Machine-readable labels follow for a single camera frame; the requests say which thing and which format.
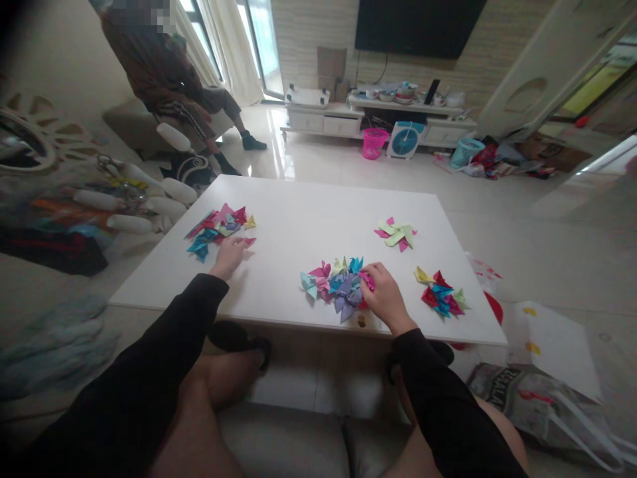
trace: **white curtain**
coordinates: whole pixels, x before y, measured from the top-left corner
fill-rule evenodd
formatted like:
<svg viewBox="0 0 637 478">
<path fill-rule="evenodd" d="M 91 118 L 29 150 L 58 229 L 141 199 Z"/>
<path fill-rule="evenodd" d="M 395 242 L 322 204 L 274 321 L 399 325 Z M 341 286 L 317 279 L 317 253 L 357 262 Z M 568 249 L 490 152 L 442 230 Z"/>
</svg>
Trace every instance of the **white curtain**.
<svg viewBox="0 0 637 478">
<path fill-rule="evenodd" d="M 224 86 L 240 106 L 263 99 L 261 82 L 236 0 L 197 0 Z"/>
<path fill-rule="evenodd" d="M 199 41 L 197 33 L 192 28 L 192 23 L 188 18 L 188 14 L 182 7 L 180 1 L 173 1 L 173 11 L 175 12 L 175 24 L 177 33 L 186 39 L 188 43 L 188 57 L 194 65 L 199 77 L 205 86 L 225 86 L 217 76 L 212 62 L 208 54 L 204 50 L 203 45 Z"/>
</svg>

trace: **blue fan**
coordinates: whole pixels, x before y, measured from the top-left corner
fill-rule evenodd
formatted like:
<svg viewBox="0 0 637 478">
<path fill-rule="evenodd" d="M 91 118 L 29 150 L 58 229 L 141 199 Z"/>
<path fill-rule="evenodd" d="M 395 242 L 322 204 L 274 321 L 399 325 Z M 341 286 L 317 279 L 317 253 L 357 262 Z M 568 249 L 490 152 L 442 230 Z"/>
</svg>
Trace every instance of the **blue fan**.
<svg viewBox="0 0 637 478">
<path fill-rule="evenodd" d="M 418 147 L 418 139 L 425 131 L 425 125 L 411 121 L 398 121 L 391 134 L 387 156 L 412 157 Z"/>
</svg>

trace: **seated person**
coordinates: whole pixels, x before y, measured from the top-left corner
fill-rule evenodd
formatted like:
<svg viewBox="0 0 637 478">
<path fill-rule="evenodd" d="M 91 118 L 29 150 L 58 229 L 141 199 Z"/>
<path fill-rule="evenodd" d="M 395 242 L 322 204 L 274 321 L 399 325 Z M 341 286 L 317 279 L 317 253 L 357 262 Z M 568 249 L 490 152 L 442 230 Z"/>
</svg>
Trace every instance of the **seated person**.
<svg viewBox="0 0 637 478">
<path fill-rule="evenodd" d="M 241 121 L 241 108 L 223 88 L 203 88 L 180 35 L 159 33 L 157 0 L 116 0 L 102 14 L 102 30 L 128 75 L 135 95 L 158 116 L 189 123 L 214 154 L 223 174 L 237 171 L 217 147 L 210 114 L 224 110 L 243 139 L 244 149 L 266 149 Z"/>
<path fill-rule="evenodd" d="M 218 408 L 265 369 L 271 347 L 234 323 L 215 323 L 226 283 L 247 244 L 228 238 L 209 274 L 198 274 L 146 333 L 81 391 L 68 411 L 22 454 L 25 476 L 243 476 L 224 443 Z M 526 477 L 520 435 L 477 402 L 409 317 L 395 280 L 380 263 L 363 269 L 361 289 L 393 335 L 395 381 L 413 433 L 387 476 Z M 229 353 L 200 357 L 210 340 Z"/>
</svg>

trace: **black shoe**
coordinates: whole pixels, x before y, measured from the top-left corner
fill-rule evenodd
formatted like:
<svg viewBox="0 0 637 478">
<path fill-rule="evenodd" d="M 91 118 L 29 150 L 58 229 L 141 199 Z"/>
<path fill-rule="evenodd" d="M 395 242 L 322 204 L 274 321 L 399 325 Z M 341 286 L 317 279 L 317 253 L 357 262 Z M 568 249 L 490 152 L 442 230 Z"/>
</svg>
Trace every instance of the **black shoe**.
<svg viewBox="0 0 637 478">
<path fill-rule="evenodd" d="M 438 341 L 429 341 L 431 348 L 438 354 L 438 357 L 442 359 L 442 361 L 447 365 L 453 364 L 454 354 L 453 349 L 448 346 L 444 342 Z M 387 379 L 389 383 L 395 385 L 393 382 L 393 377 L 391 376 L 391 371 L 395 366 L 398 366 L 398 360 L 396 359 L 396 355 L 391 352 L 387 357 L 385 357 L 385 373 L 387 374 Z"/>
<path fill-rule="evenodd" d="M 217 163 L 219 163 L 222 174 L 241 176 L 241 173 L 232 167 L 222 152 L 215 153 L 214 158 L 217 160 Z"/>
<path fill-rule="evenodd" d="M 246 352 L 260 349 L 263 351 L 263 363 L 259 370 L 267 370 L 272 355 L 272 344 L 263 337 L 248 338 L 248 332 L 239 324 L 232 321 L 220 321 L 212 324 L 208 331 L 208 338 L 215 347 L 224 352 Z"/>
<path fill-rule="evenodd" d="M 267 144 L 257 141 L 248 130 L 245 130 L 244 133 L 241 134 L 241 136 L 243 138 L 244 149 L 246 151 L 252 151 L 253 149 L 267 149 Z"/>
</svg>

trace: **hand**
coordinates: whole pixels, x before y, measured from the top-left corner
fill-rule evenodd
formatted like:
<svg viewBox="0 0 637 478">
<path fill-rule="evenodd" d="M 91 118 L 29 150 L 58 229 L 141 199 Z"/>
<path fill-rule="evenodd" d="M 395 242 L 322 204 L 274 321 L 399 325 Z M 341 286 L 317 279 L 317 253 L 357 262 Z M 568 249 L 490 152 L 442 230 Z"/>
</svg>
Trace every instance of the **hand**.
<svg viewBox="0 0 637 478">
<path fill-rule="evenodd" d="M 194 109 L 199 112 L 206 123 L 210 123 L 212 121 L 212 116 L 210 116 L 210 114 L 206 110 L 204 110 L 203 106 L 201 106 L 199 103 L 190 102 L 190 105 L 194 106 Z"/>
<path fill-rule="evenodd" d="M 232 273 L 236 271 L 244 259 L 244 250 L 247 248 L 249 248 L 249 244 L 243 238 L 225 239 L 219 246 L 217 260 L 208 273 L 226 282 L 229 281 Z"/>
<path fill-rule="evenodd" d="M 385 269 L 385 266 L 380 262 L 374 262 L 362 268 L 361 271 L 367 272 L 374 279 L 376 285 L 374 292 L 372 292 L 365 281 L 360 282 L 365 302 L 370 306 L 372 312 L 389 327 L 391 334 L 398 337 L 405 332 L 417 329 L 416 322 L 411 320 L 407 313 L 398 284 Z"/>
</svg>

